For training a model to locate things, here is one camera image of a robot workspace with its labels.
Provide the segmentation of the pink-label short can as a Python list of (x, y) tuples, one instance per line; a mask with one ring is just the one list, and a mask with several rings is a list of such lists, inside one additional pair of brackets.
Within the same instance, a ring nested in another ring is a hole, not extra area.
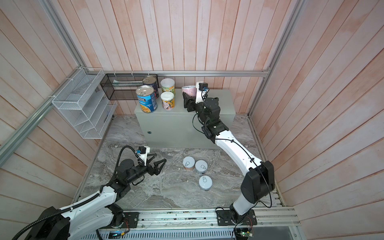
[(182, 92), (186, 93), (191, 98), (195, 98), (197, 95), (197, 88), (196, 86), (184, 86), (182, 87)]

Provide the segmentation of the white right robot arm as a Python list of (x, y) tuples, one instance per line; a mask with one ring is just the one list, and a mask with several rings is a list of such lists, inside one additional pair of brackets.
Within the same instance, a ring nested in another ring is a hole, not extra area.
[(201, 92), (200, 99), (183, 93), (184, 108), (195, 112), (202, 125), (200, 132), (224, 150), (244, 175), (241, 194), (228, 211), (230, 220), (237, 224), (275, 189), (275, 170), (271, 162), (262, 162), (235, 138), (220, 120), (219, 99), (207, 97), (207, 92), (207, 89)]

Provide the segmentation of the orange-label short can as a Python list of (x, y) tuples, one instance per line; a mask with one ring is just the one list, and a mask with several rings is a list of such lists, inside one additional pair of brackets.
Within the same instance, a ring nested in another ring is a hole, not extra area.
[(183, 167), (186, 170), (193, 170), (195, 168), (195, 159), (193, 157), (187, 156), (183, 159)]

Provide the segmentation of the yellow can white lid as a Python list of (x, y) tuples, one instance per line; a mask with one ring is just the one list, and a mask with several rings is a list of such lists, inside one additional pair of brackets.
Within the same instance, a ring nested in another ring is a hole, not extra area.
[(161, 95), (162, 106), (165, 110), (172, 110), (175, 107), (175, 95), (172, 92), (163, 92)]
[(162, 92), (171, 92), (175, 94), (175, 80), (171, 78), (164, 78), (163, 80), (161, 80), (160, 84)]

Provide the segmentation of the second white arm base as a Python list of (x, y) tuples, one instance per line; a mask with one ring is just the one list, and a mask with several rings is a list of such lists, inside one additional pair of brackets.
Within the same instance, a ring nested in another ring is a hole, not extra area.
[(138, 225), (139, 212), (124, 212), (117, 204), (107, 206), (112, 211), (113, 218), (108, 225), (110, 228), (134, 229)]

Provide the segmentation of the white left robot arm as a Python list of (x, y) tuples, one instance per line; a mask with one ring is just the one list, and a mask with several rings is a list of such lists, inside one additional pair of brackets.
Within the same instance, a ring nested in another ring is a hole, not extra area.
[(110, 181), (96, 193), (60, 209), (50, 207), (44, 210), (36, 221), (13, 238), (17, 240), (26, 234), (27, 240), (77, 240), (103, 227), (127, 227), (124, 211), (116, 202), (131, 190), (131, 186), (141, 183), (145, 174), (159, 175), (167, 160), (155, 162), (157, 155), (151, 154), (150, 149), (144, 146), (138, 150), (131, 146), (122, 149), (130, 149), (137, 163), (132, 159), (118, 159)]

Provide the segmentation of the blue soup can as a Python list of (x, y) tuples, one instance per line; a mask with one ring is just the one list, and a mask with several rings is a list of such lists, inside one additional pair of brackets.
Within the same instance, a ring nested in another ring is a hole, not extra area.
[(140, 86), (136, 89), (136, 94), (144, 113), (153, 113), (157, 109), (156, 94), (152, 86)]

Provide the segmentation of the dark blue tomato can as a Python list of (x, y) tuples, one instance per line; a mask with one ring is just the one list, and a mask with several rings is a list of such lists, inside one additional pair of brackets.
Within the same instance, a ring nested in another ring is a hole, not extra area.
[(143, 78), (143, 84), (153, 87), (156, 98), (159, 97), (159, 85), (156, 76), (148, 75)]

